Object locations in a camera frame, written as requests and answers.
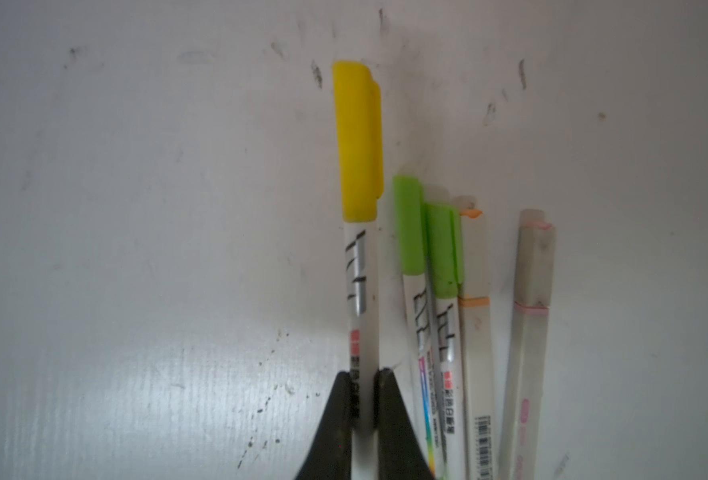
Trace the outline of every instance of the yellow pen clip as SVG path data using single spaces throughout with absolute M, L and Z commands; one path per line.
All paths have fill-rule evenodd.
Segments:
M 343 221 L 372 222 L 383 194 L 381 89 L 358 62 L 332 65 Z

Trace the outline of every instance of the green pen clip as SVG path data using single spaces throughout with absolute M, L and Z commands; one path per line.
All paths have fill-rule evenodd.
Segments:
M 402 274 L 426 271 L 426 223 L 423 185 L 415 177 L 396 175 L 392 181 Z
M 464 279 L 461 215 L 446 204 L 425 208 L 431 285 L 437 298 L 450 299 L 457 296 Z

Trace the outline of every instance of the pink-trimmed highlighter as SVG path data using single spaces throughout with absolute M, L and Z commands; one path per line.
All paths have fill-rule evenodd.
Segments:
M 541 210 L 520 218 L 513 324 L 503 405 L 501 479 L 533 480 L 556 228 Z

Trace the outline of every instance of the marker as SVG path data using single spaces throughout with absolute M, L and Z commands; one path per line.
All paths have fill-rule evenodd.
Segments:
M 381 90 L 357 62 L 332 66 L 341 169 L 345 272 L 351 359 L 351 462 L 377 475 L 375 374 L 378 371 L 378 198 L 383 193 Z
M 497 474 L 493 340 L 487 219 L 481 210 L 461 210 L 465 278 L 461 285 L 461 332 L 466 389 L 468 478 L 493 480 Z
M 428 258 L 439 340 L 439 360 L 445 419 L 446 480 L 466 480 L 466 419 L 463 352 L 458 318 L 458 285 L 463 283 L 463 240 L 457 208 L 426 205 Z
M 501 477 L 533 480 L 546 362 L 556 229 L 540 210 L 522 212 L 513 324 L 503 404 Z
M 407 329 L 415 332 L 410 338 L 410 349 L 417 352 L 417 360 L 411 362 L 415 436 L 431 473 L 441 478 L 445 474 L 445 460 L 428 322 L 423 187 L 417 178 L 400 175 L 394 177 L 393 186 Z

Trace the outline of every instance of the white table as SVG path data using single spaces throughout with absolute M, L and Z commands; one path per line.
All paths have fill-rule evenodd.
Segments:
M 294 477 L 347 368 L 337 58 L 383 91 L 407 407 L 400 170 L 489 216 L 499 417 L 517 215 L 560 229 L 538 480 L 708 478 L 708 1 L 679 0 L 0 0 L 0 478 Z

